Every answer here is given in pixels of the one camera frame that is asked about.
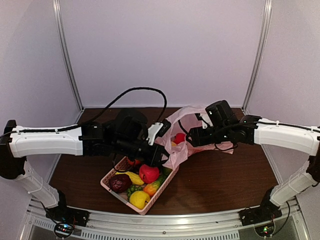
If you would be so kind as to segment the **orange fruit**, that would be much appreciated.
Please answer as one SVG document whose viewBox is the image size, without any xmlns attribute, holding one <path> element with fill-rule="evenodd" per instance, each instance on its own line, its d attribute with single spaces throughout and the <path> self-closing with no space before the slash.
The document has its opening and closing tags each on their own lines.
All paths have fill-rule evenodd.
<svg viewBox="0 0 320 240">
<path fill-rule="evenodd" d="M 127 159 L 127 163 L 130 165 L 130 166 L 139 166 L 141 165 L 141 161 L 138 160 L 138 159 L 135 159 L 135 160 L 132 160 L 132 159 Z"/>
</svg>

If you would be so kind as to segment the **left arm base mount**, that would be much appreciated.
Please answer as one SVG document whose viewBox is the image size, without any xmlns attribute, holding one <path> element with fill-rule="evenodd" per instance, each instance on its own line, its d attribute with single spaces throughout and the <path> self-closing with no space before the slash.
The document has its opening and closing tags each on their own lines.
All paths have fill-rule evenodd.
<svg viewBox="0 0 320 240">
<path fill-rule="evenodd" d="M 70 237 L 76 226 L 86 227 L 90 213 L 86 210 L 81 210 L 72 207 L 43 208 L 46 217 L 54 223 L 53 233 L 59 239 Z"/>
</svg>

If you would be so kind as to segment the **pink plastic bag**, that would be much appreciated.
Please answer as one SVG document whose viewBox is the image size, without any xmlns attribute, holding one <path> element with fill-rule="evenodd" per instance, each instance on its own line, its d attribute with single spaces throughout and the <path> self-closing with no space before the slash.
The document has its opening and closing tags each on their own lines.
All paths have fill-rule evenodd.
<svg viewBox="0 0 320 240">
<path fill-rule="evenodd" d="M 206 112 L 205 108 L 204 105 L 184 106 L 166 118 L 166 120 L 171 123 L 171 127 L 162 137 L 158 137 L 155 140 L 157 144 L 164 146 L 165 150 L 169 153 L 167 162 L 163 164 L 164 167 L 174 170 L 181 163 L 185 162 L 188 157 L 202 151 L 222 149 L 226 150 L 229 154 L 233 153 L 231 149 L 233 145 L 229 141 L 220 144 L 212 143 L 194 147 L 188 141 L 184 140 L 177 145 L 172 145 L 172 141 L 176 135 L 183 133 L 178 121 L 181 122 L 182 127 L 184 127 L 186 131 L 189 131 L 191 128 L 202 127 L 203 125 L 201 121 L 197 119 L 196 114 L 204 114 Z"/>
</svg>

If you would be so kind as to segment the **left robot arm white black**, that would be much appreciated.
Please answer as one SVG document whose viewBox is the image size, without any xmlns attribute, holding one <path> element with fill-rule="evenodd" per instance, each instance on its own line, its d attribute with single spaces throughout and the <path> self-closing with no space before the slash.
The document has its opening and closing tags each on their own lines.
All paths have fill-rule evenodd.
<svg viewBox="0 0 320 240">
<path fill-rule="evenodd" d="M 121 110 L 114 120 L 89 120 L 62 128 L 29 128 L 9 120 L 0 137 L 0 176 L 16 180 L 42 202 L 61 222 L 72 218 L 64 194 L 51 187 L 27 162 L 27 156 L 64 154 L 73 156 L 123 155 L 158 167 L 169 154 L 155 142 L 171 127 L 167 120 L 147 127 L 147 118 L 135 109 Z"/>
</svg>

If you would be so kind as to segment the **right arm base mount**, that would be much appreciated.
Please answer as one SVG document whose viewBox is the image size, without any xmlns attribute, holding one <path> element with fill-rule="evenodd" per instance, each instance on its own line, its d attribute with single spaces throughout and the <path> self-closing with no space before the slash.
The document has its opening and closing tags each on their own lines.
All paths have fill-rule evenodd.
<svg viewBox="0 0 320 240">
<path fill-rule="evenodd" d="M 257 207 L 247 207 L 238 214 L 242 226 L 254 225 L 255 233 L 265 239 L 275 233 L 275 219 L 283 215 L 280 207 L 269 200 L 262 201 Z"/>
</svg>

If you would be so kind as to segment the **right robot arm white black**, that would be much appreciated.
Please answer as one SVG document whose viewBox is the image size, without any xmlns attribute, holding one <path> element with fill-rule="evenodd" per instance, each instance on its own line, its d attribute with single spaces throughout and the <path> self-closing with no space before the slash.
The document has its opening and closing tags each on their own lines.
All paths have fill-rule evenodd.
<svg viewBox="0 0 320 240">
<path fill-rule="evenodd" d="M 286 201 L 320 182 L 320 129 L 273 121 L 257 115 L 237 119 L 226 100 L 212 103 L 197 114 L 204 125 L 189 130 L 186 140 L 193 147 L 231 142 L 271 145 L 308 154 L 308 161 L 283 183 L 271 188 L 256 210 L 259 220 L 268 220 Z"/>
</svg>

